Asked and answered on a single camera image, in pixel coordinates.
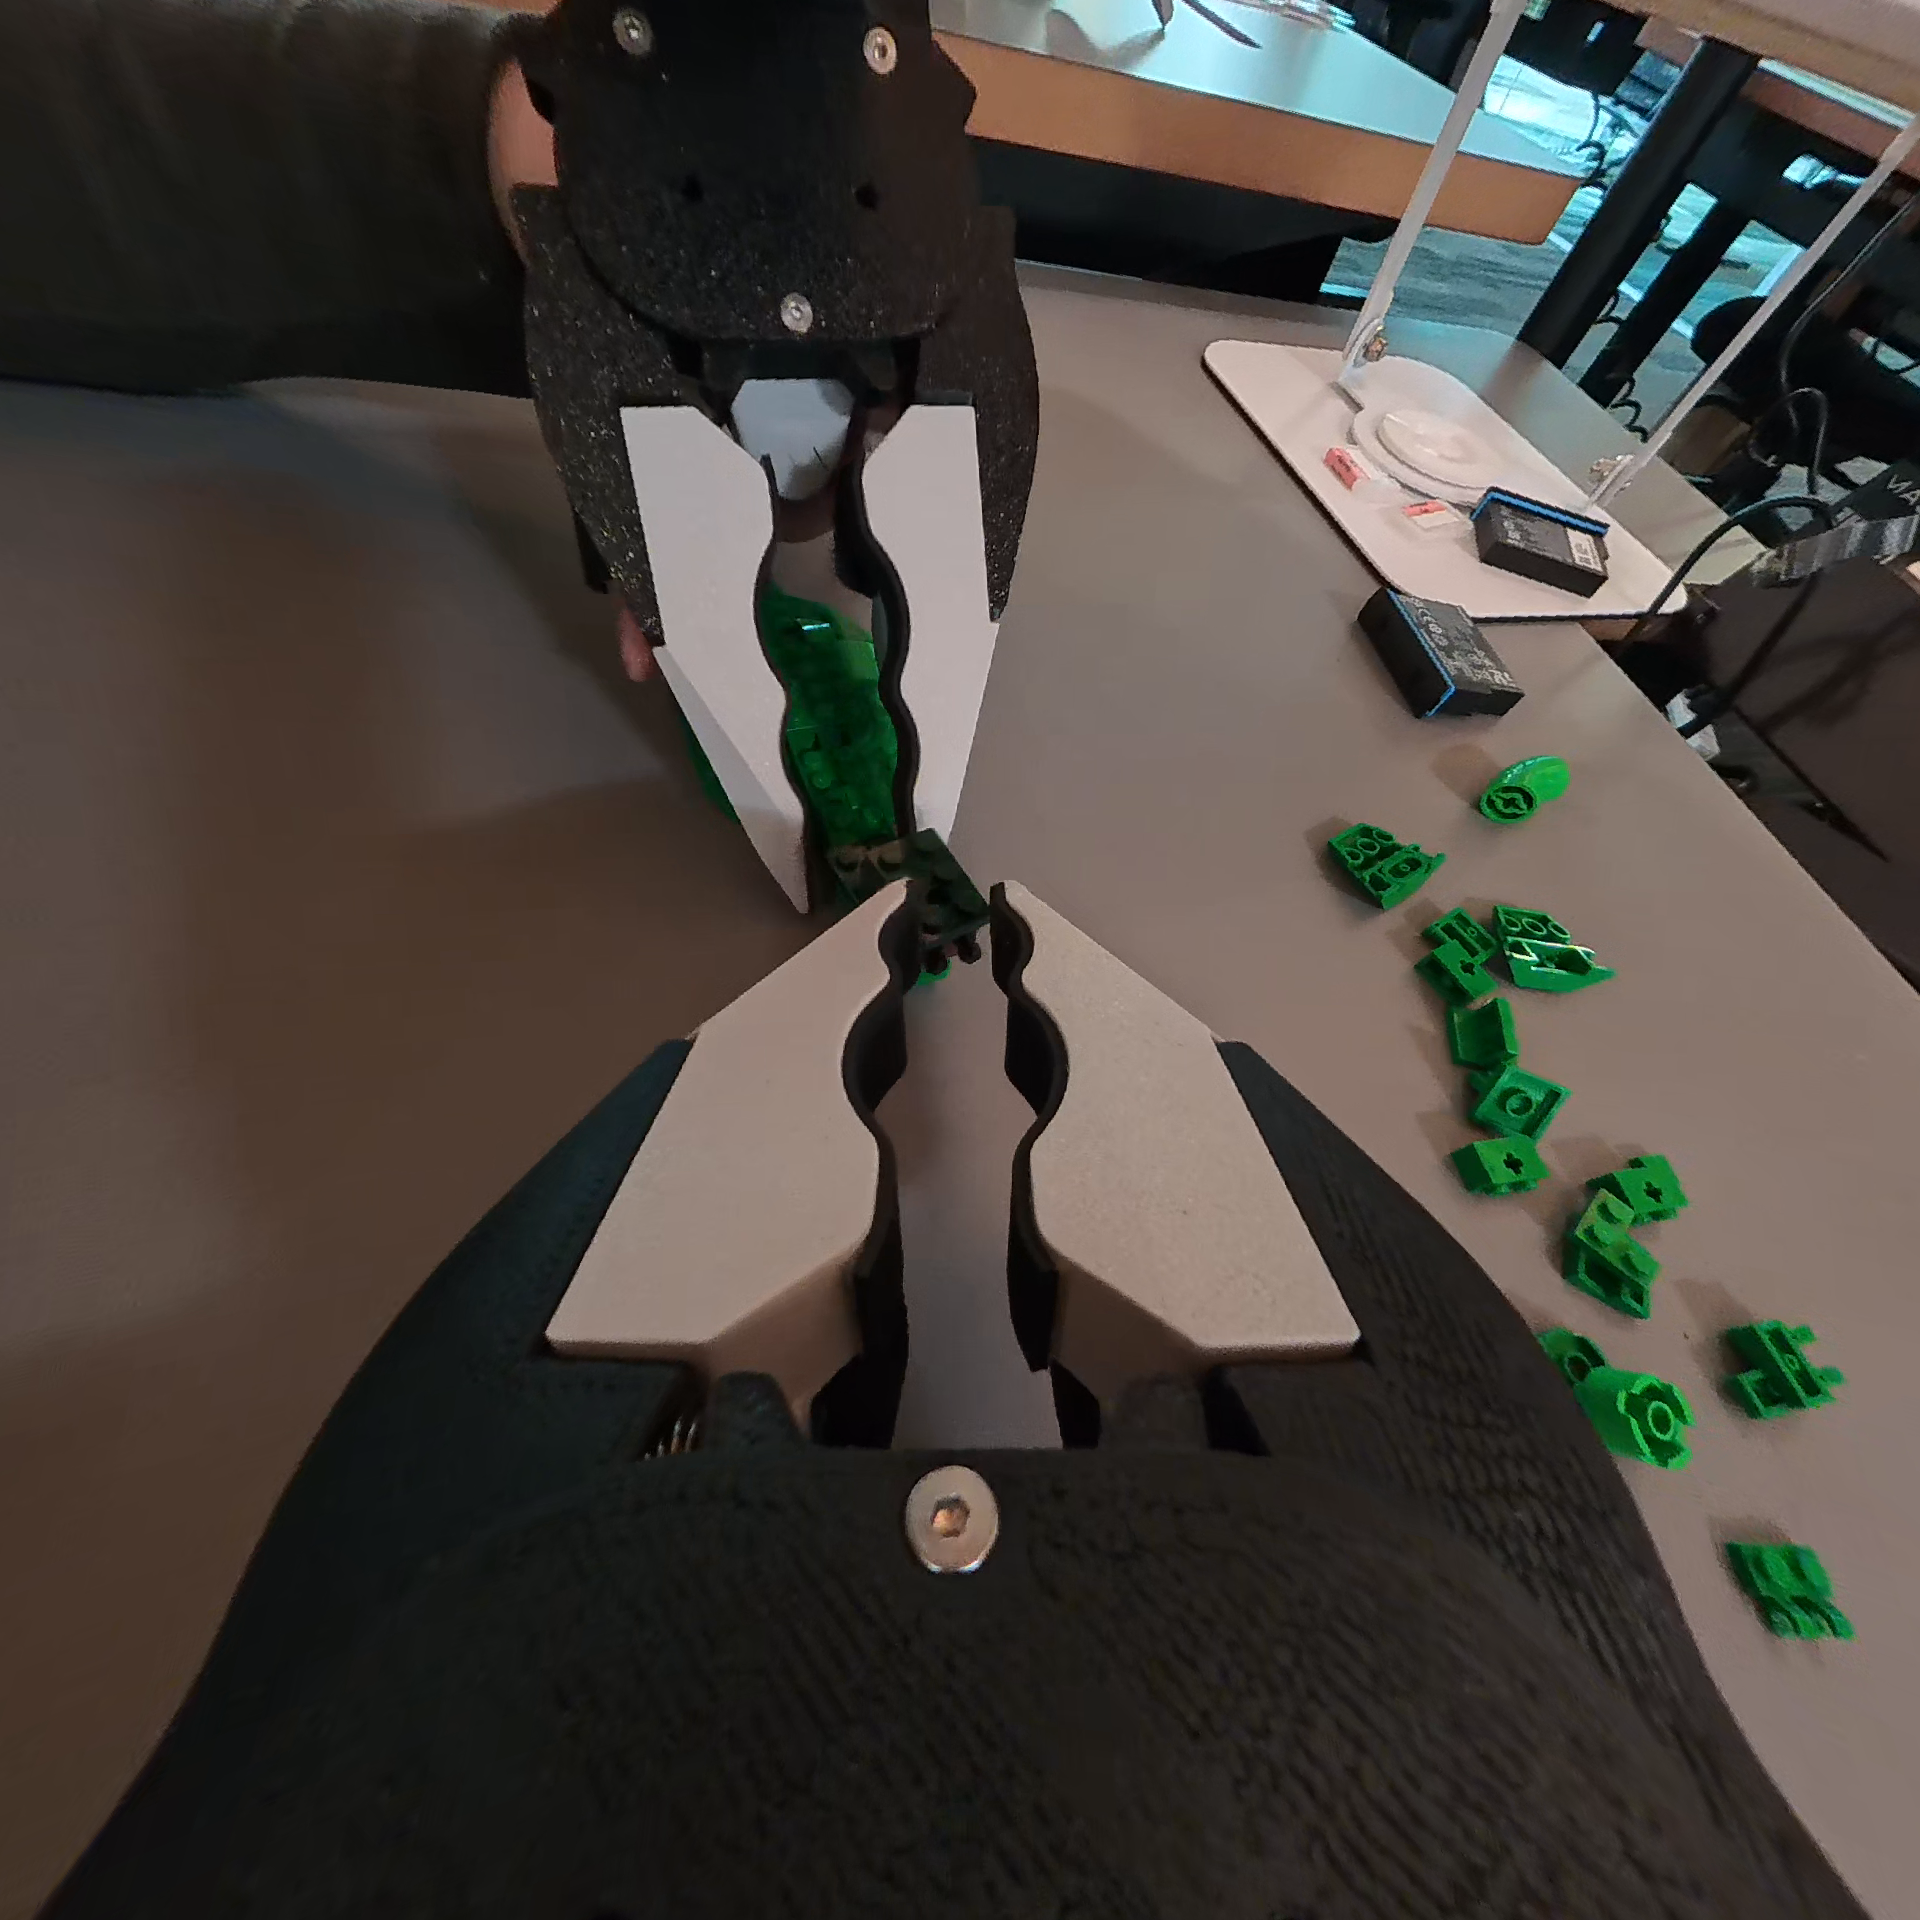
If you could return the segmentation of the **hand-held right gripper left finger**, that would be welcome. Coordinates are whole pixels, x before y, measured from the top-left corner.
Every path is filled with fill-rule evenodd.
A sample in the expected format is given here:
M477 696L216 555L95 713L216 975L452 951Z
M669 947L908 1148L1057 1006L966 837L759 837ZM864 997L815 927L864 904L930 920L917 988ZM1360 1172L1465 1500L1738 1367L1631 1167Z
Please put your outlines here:
M613 1187L545 1346L775 1372L813 1437L894 1437L908 1382L898 1167L917 885L887 878L709 1011Z

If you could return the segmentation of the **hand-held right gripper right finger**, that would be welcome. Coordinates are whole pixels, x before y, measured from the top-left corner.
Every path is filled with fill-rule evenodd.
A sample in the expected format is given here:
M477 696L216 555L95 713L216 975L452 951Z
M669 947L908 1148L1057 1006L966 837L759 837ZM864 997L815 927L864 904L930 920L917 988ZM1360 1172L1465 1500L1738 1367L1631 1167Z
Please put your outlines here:
M1007 1315L1057 1437L1095 1443L1147 1382L1358 1358L1358 1310L1221 1040L1021 878L988 895L988 964L999 1072L1032 1110Z

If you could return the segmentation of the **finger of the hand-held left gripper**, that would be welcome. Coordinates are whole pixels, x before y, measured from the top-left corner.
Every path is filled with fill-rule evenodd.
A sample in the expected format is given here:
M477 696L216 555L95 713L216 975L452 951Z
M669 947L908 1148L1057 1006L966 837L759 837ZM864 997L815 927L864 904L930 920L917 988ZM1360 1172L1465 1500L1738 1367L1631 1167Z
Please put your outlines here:
M997 665L973 407L908 407L835 485L835 555L873 617L894 820L952 845Z
M638 547L659 602L659 669L720 778L759 871L803 911L803 796L788 773L788 684L759 645L775 555L765 472L694 407L618 407Z

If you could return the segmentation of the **green brick model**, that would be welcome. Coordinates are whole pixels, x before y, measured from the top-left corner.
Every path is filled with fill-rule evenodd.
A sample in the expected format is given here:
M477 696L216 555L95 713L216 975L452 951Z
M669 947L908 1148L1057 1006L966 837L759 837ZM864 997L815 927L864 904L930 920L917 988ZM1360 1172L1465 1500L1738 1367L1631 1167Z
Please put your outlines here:
M873 851L898 837L894 773L898 736L878 710L878 653L873 633L813 596L779 581L752 602L759 637L788 690L779 767L797 778L797 837L746 829L779 895L797 911L835 897L831 851Z

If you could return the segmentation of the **person's left forearm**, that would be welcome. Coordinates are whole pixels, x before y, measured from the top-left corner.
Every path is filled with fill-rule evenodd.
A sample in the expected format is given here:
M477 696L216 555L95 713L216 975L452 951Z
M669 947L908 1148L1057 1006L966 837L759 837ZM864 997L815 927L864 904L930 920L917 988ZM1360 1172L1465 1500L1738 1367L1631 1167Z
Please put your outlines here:
M523 268L486 192L486 97L538 10L4 0L0 374L523 397Z

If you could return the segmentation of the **wood edged office desk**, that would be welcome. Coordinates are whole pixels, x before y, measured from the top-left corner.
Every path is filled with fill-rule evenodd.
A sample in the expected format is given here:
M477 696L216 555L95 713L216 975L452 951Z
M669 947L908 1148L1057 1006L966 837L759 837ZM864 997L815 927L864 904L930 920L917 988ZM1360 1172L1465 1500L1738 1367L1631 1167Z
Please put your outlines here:
M1394 219L1455 97L1350 26L1267 9L930 0L966 133Z

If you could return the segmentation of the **person's left hand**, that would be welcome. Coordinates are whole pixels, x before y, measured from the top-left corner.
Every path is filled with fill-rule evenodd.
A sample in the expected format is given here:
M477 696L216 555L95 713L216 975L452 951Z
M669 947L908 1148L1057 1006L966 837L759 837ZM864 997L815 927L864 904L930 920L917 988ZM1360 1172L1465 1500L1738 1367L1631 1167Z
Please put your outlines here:
M551 123L531 109L531 88L521 76L521 64L505 57L495 72L495 97L486 97L486 192L495 192L495 217L521 256L523 256L523 230L511 217L521 192L551 192L560 183L560 147L551 147ZM636 684L647 684L659 669L647 628L636 619L636 607L613 596L613 645L618 645L618 669Z

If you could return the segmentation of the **pile of green bricks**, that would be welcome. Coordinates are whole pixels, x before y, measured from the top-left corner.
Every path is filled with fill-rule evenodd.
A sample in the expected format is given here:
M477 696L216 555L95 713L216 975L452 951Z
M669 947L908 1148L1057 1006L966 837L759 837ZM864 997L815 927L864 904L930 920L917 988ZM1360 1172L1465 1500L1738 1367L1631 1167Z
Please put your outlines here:
M1451 1172L1475 1199L1522 1199L1545 1187L1545 1129L1562 1117L1572 1087L1522 1062L1517 999L1498 988L1509 970L1517 988L1591 988L1607 970L1599 951L1572 947L1560 920L1527 904L1435 911L1423 927L1423 951L1411 964L1423 988L1445 999L1451 1062L1465 1072L1475 1140L1451 1148ZM1660 1258L1642 1232L1675 1221L1688 1211L1688 1187L1675 1159L1634 1152L1599 1177L1583 1177L1583 1207L1562 1221L1562 1282L1647 1326ZM1724 1389L1749 1419L1789 1419L1831 1404L1846 1372L1811 1363L1811 1329L1755 1315L1724 1329L1744 1363ZM1689 1466L1689 1398L1681 1382L1647 1367L1617 1367L1583 1329L1540 1329L1545 1363L1572 1382L1572 1398L1599 1423L1617 1456L1647 1468ZM1782 1644L1849 1644L1849 1616L1838 1611L1831 1570L1811 1546L1792 1541L1732 1541L1724 1565L1749 1611Z

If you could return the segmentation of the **black equipment case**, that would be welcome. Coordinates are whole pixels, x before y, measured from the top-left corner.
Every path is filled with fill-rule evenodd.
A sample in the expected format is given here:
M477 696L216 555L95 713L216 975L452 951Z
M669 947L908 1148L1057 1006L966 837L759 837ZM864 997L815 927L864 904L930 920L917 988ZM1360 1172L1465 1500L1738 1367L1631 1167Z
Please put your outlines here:
M1822 555L1792 581L1749 565L1710 591L1707 684L1867 851L1920 851L1920 462L1886 462L1838 498Z

